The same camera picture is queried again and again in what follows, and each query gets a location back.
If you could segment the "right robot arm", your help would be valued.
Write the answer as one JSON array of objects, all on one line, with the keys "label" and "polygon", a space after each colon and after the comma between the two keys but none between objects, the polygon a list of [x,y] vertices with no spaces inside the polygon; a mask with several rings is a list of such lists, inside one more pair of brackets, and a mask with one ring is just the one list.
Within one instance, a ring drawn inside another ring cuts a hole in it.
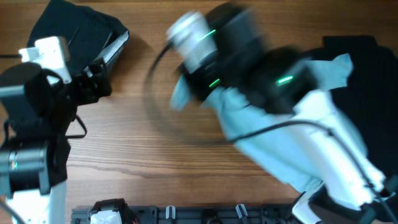
[{"label": "right robot arm", "polygon": [[268,50],[250,10],[231,2],[184,14],[167,37],[183,59],[173,106],[198,98],[228,141],[299,191],[288,220],[397,222],[397,184],[332,99],[352,71],[348,55],[322,62],[291,47]]}]

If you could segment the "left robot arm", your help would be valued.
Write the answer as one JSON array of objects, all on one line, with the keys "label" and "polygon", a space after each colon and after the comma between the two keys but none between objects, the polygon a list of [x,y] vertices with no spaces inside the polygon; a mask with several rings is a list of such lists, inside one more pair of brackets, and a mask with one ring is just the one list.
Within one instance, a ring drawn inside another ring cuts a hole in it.
[{"label": "left robot arm", "polygon": [[64,83],[59,72],[24,62],[1,75],[8,118],[1,143],[1,195],[15,223],[64,223],[69,140],[77,108],[109,96],[109,75],[95,60]]}]

